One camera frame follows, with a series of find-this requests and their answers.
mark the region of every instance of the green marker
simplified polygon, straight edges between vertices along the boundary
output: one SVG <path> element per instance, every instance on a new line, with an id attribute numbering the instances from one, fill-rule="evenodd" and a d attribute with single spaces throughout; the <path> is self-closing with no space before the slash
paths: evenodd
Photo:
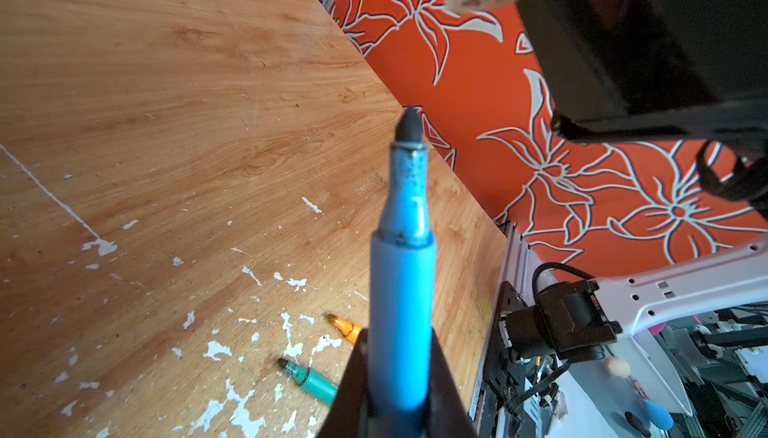
<path id="1" fill-rule="evenodd" d="M 331 405 L 333 399 L 336 398 L 336 386 L 331 383 L 328 378 L 314 371 L 312 368 L 305 368 L 299 366 L 293 361 L 288 361 L 285 358 L 280 358 L 277 361 L 280 368 L 286 371 L 287 374 L 296 380 L 302 390 L 306 393 L 314 396 L 321 402 Z"/>

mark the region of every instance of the wooden table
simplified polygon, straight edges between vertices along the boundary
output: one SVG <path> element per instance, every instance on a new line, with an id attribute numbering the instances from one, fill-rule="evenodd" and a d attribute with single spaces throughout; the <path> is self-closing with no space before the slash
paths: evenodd
<path id="1" fill-rule="evenodd" d="M 320 3 L 0 0 L 0 49 L 3 434 L 317 432 L 276 359 L 340 380 L 401 113 Z M 429 173 L 468 404 L 504 237 Z"/>

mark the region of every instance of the beige ball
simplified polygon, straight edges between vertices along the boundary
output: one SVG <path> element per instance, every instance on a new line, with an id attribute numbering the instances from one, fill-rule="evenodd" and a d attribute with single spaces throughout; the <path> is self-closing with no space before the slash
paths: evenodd
<path id="1" fill-rule="evenodd" d="M 619 356 L 611 356 L 605 361 L 605 369 L 612 376 L 618 376 L 619 378 L 626 378 L 629 376 L 629 363 L 624 358 Z"/>

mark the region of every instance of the marker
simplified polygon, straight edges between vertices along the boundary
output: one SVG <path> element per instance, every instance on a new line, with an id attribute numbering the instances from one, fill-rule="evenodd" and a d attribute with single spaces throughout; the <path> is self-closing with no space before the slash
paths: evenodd
<path id="1" fill-rule="evenodd" d="M 418 436 L 432 346 L 437 244 L 429 229 L 428 148 L 413 108 L 389 148 L 389 194 L 371 237 L 368 392 L 374 437 Z"/>
<path id="2" fill-rule="evenodd" d="M 334 327 L 341 330 L 347 340 L 351 341 L 352 343 L 357 343 L 357 335 L 359 335 L 360 331 L 362 330 L 360 325 L 355 325 L 349 321 L 344 321 L 336 315 L 332 315 L 330 313 L 326 316 L 326 318 L 328 318 L 328 321 L 330 321 Z"/>
<path id="3" fill-rule="evenodd" d="M 285 358 L 278 359 L 277 364 L 283 368 L 288 375 L 291 375 L 293 380 L 295 380 L 306 393 L 314 396 L 324 404 L 333 404 L 333 399 L 336 398 L 336 386 L 331 383 L 328 378 L 325 378 L 312 368 L 299 366 L 293 363 L 293 361 L 288 361 Z"/>

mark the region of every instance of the orange marker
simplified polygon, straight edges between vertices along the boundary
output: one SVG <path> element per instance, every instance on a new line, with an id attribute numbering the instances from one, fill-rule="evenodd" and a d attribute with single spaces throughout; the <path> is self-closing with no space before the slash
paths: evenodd
<path id="1" fill-rule="evenodd" d="M 347 340 L 351 341 L 352 343 L 357 342 L 357 335 L 359 335 L 360 331 L 362 331 L 360 325 L 355 325 L 349 321 L 344 321 L 332 314 L 328 314 L 327 318 L 333 326 L 341 330 Z"/>

